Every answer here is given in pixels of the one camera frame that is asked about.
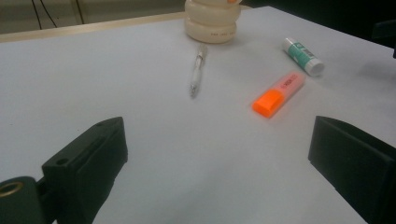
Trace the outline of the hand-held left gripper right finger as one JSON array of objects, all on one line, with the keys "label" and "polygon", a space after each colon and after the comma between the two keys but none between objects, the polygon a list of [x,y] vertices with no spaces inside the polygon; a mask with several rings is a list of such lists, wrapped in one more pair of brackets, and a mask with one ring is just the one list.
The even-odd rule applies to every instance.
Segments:
[{"label": "hand-held left gripper right finger", "polygon": [[368,224],[396,224],[395,147],[317,116],[308,159]]}]

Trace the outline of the white green glue stick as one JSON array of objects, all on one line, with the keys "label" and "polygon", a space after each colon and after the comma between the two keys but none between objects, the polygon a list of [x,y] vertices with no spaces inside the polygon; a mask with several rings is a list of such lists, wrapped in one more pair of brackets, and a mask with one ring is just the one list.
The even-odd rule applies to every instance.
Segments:
[{"label": "white green glue stick", "polygon": [[311,77],[320,76],[324,63],[299,41],[287,37],[282,42],[282,49]]}]

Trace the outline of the cream ceramic pen holder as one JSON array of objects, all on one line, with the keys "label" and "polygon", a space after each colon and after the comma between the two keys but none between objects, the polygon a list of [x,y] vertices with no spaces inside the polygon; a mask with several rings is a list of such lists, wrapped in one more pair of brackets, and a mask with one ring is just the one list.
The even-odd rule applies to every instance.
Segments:
[{"label": "cream ceramic pen holder", "polygon": [[186,0],[185,32],[195,40],[226,43],[236,34],[242,0]]}]

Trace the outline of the clear plastic pen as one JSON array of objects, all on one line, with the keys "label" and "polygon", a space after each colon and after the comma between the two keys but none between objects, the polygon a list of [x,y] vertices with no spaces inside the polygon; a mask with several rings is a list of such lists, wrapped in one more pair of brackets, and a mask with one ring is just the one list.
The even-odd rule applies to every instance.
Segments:
[{"label": "clear plastic pen", "polygon": [[205,64],[205,58],[207,55],[207,46],[200,44],[197,50],[197,55],[193,67],[190,83],[190,97],[195,98],[201,87],[202,69]]}]

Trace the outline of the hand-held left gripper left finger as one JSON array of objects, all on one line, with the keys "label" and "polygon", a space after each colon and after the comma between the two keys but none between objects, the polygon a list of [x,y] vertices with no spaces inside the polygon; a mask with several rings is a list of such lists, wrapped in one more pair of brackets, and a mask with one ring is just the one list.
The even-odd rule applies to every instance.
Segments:
[{"label": "hand-held left gripper left finger", "polygon": [[56,193],[59,224],[92,224],[128,161],[123,118],[91,126],[42,165]]}]

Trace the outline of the orange highlighter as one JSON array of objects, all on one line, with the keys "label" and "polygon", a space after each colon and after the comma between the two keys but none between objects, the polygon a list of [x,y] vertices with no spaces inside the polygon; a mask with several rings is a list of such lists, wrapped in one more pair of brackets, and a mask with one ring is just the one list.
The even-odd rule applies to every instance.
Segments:
[{"label": "orange highlighter", "polygon": [[256,99],[252,109],[266,118],[271,118],[304,85],[304,82],[304,74],[289,72]]}]

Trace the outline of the white table sheet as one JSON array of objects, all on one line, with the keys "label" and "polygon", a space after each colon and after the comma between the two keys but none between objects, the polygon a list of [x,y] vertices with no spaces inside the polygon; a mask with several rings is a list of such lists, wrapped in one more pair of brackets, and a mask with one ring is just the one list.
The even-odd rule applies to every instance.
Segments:
[{"label": "white table sheet", "polygon": [[[311,77],[290,37],[325,65]],[[317,116],[396,146],[389,48],[272,7],[243,11],[188,93],[197,43],[180,20],[0,39],[0,181],[42,164],[94,123],[122,117],[129,160],[96,224],[365,224],[310,164]],[[304,85],[271,117],[253,102],[289,72]]]}]

